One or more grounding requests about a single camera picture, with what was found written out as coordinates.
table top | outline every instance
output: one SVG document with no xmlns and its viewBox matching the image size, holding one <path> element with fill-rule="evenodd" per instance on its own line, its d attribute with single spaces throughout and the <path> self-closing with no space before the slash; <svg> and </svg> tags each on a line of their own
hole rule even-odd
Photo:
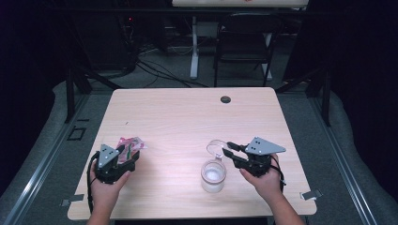
<svg viewBox="0 0 398 225">
<path fill-rule="evenodd" d="M 303 8 L 308 0 L 173 0 L 174 7 Z"/>
<path fill-rule="evenodd" d="M 231 102 L 222 103 L 223 96 Z M 102 143 L 115 147 L 121 137 L 140 137 L 148 146 L 120 191 L 113 219 L 270 216 L 268 205 L 228 157 L 222 159 L 227 170 L 224 188 L 208 193 L 201 186 L 201 167 L 213 159 L 207 152 L 210 141 L 248 144 L 255 136 L 286 148 L 279 154 L 287 183 L 283 193 L 298 214 L 314 214 L 314 201 L 299 196 L 310 188 L 279 101 L 268 87 L 116 90 L 90 158 Z M 70 219 L 90 216 L 88 161 L 75 192 L 84 194 L 84 200 L 71 203 Z"/>
</svg>

table leg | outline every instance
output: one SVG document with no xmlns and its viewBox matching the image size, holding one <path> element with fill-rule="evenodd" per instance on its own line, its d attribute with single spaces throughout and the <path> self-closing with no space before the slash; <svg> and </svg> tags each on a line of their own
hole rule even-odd
<svg viewBox="0 0 398 225">
<path fill-rule="evenodd" d="M 198 78 L 198 42 L 196 33 L 196 17 L 192 17 L 192 61 L 191 61 L 191 79 Z"/>
<path fill-rule="evenodd" d="M 265 39 L 266 39 L 266 44 L 268 46 L 269 43 L 271 42 L 272 34 L 265 34 L 264 36 L 265 36 Z M 269 72 L 268 72 L 268 75 L 267 75 L 266 74 L 267 66 L 268 66 L 268 64 L 262 64 L 261 68 L 263 69 L 264 76 L 267 76 L 267 81 L 270 82 L 270 81 L 272 81 L 271 69 L 269 69 Z"/>
</svg>

dark background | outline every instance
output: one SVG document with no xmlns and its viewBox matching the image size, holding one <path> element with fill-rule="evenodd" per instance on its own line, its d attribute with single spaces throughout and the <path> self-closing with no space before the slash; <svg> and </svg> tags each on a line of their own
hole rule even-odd
<svg viewBox="0 0 398 225">
<path fill-rule="evenodd" d="M 80 47 L 84 43 L 73 36 L 80 34 L 79 27 L 65 26 L 57 17 L 49 19 L 34 1 L 1 4 L 0 194 L 21 167 L 49 116 L 54 104 L 52 88 L 65 80 L 68 56 L 73 55 L 88 68 L 93 66 L 93 58 Z M 398 161 L 398 8 L 393 1 L 357 5 L 355 1 L 313 0 L 308 10 L 345 12 L 353 6 L 358 17 L 303 21 L 285 78 L 296 78 L 323 65 L 329 54 L 340 48 L 330 70 L 332 90 L 344 104 L 361 158 L 380 185 L 397 200 L 398 174 L 394 164 Z M 347 20 L 355 20 L 355 26 L 348 31 L 344 30 Z M 54 25 L 60 28 L 57 35 L 51 32 Z M 342 33 L 346 42 L 336 44 Z M 105 32 L 103 38 L 115 40 L 118 36 Z M 124 52 L 121 46 L 113 49 Z"/>
</svg>

human hand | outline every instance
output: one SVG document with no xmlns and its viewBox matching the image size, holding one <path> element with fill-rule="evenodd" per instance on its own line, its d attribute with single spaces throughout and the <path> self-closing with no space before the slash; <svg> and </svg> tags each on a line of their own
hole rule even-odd
<svg viewBox="0 0 398 225">
<path fill-rule="evenodd" d="M 276 154 L 271 155 L 275 158 L 271 161 L 271 165 L 278 167 L 278 163 L 275 161 L 278 160 L 278 156 Z M 240 173 L 255 187 L 257 193 L 267 203 L 283 196 L 281 192 L 281 176 L 275 169 L 269 168 L 269 171 L 260 177 L 255 177 L 244 169 L 240 169 Z"/>
<path fill-rule="evenodd" d="M 97 161 L 95 160 L 90 169 L 91 178 L 91 194 L 93 196 L 94 214 L 102 214 L 109 217 L 119 197 L 120 189 L 126 184 L 130 176 L 130 171 L 126 171 L 114 184 L 108 185 L 101 183 L 96 177 L 95 168 Z"/>
</svg>

metal rail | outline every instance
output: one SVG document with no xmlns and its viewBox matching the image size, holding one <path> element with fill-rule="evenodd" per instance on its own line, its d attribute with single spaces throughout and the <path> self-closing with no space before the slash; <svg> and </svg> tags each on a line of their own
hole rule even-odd
<svg viewBox="0 0 398 225">
<path fill-rule="evenodd" d="M 327 135 L 329 142 L 332 147 L 332 155 L 333 158 L 336 162 L 337 168 L 340 171 L 340 174 L 343 177 L 343 180 L 345 182 L 345 185 L 348 189 L 348 192 L 352 198 L 353 203 L 357 207 L 358 213 L 360 214 L 360 218 L 362 219 L 363 224 L 377 224 L 375 217 L 365 199 L 365 196 L 362 193 L 362 190 L 360 189 L 359 184 L 357 183 L 357 180 L 355 179 L 354 174 L 352 173 L 350 166 L 348 165 L 344 153 L 342 151 L 342 148 L 340 147 L 339 143 L 336 140 L 336 137 L 334 136 L 333 130 L 331 127 L 328 127 L 323 118 L 320 111 L 320 104 L 317 101 L 315 97 L 309 98 L 311 106 L 315 112 L 316 118 L 319 121 L 319 124 L 325 131 L 325 134 Z"/>
<path fill-rule="evenodd" d="M 33 173 L 26 187 L 24 188 L 20 198 L 8 214 L 8 217 L 4 223 L 5 225 L 21 224 L 23 222 L 23 218 L 29 210 L 30 205 L 32 204 L 33 200 L 35 200 L 47 175 L 50 173 L 50 170 L 53 167 L 61 151 L 66 136 L 73 129 L 72 124 L 76 121 L 77 116 L 79 115 L 85 103 L 88 101 L 88 98 L 88 95 L 82 95 L 82 97 L 77 102 L 75 116 L 72 117 L 70 123 L 65 124 L 61 128 L 53 143 L 53 146 L 51 147 L 51 150 L 48 151 L 48 153 L 43 157 L 43 160 L 36 168 L 35 172 Z"/>
</svg>

